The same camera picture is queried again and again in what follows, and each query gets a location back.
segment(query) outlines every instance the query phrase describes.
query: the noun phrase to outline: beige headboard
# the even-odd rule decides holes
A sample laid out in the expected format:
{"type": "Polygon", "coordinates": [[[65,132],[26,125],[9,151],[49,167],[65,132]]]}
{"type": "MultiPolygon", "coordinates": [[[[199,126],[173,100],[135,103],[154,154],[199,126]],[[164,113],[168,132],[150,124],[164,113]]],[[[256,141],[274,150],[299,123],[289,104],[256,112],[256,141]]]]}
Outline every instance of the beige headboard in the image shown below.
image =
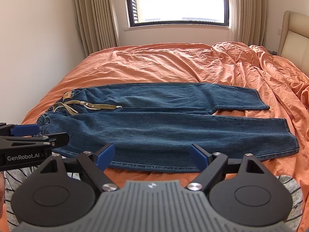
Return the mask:
{"type": "Polygon", "coordinates": [[[287,58],[309,76],[309,17],[286,11],[278,55],[287,58]]]}

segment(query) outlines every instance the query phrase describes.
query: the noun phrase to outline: window pane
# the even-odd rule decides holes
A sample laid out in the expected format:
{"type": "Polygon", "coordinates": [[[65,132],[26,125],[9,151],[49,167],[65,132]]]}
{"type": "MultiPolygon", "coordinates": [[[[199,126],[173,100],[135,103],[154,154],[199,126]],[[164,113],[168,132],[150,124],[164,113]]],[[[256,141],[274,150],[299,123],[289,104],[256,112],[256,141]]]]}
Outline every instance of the window pane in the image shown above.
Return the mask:
{"type": "Polygon", "coordinates": [[[209,21],[224,23],[224,0],[132,0],[134,23],[209,21]]]}

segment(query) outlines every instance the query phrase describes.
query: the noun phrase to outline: person's hand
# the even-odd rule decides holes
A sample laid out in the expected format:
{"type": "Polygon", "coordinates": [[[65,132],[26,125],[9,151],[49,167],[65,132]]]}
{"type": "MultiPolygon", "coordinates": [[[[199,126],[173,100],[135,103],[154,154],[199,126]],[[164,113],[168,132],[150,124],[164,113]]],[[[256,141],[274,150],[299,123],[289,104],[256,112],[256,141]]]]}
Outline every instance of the person's hand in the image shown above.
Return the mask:
{"type": "Polygon", "coordinates": [[[4,194],[5,194],[5,182],[3,177],[3,172],[0,175],[0,218],[3,214],[3,204],[4,204],[4,194]]]}

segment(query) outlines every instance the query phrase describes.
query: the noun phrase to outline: curtain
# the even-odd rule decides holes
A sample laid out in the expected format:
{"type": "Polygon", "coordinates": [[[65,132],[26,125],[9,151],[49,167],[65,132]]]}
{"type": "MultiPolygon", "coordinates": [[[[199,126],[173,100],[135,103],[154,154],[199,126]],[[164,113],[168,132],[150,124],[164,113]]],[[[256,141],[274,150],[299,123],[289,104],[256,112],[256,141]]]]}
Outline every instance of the curtain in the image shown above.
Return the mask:
{"type": "Polygon", "coordinates": [[[232,41],[263,45],[267,0],[230,0],[232,41]]]}
{"type": "Polygon", "coordinates": [[[109,0],[75,0],[75,6],[86,56],[116,46],[109,0]]]}

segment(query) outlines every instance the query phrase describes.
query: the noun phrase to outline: wrinkled sheet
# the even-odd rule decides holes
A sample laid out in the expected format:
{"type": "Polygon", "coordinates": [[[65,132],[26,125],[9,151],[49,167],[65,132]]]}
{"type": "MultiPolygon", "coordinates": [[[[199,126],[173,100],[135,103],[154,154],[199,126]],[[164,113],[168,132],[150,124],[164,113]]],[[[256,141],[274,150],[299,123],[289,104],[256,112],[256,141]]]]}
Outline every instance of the wrinkled sheet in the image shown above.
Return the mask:
{"type": "MultiPolygon", "coordinates": [[[[195,43],[151,44],[105,49],[87,57],[42,98],[23,123],[35,123],[64,92],[75,88],[119,83],[207,82],[255,88],[268,111],[220,111],[215,114],[255,118],[286,118],[296,135],[300,152],[263,162],[274,175],[296,178],[304,196],[309,192],[309,78],[287,59],[266,49],[243,43],[213,46],[195,43]]],[[[106,169],[106,175],[123,187],[126,180],[179,179],[185,186],[196,173],[167,174],[106,169]]],[[[300,232],[309,227],[309,202],[303,202],[300,232]]]]}

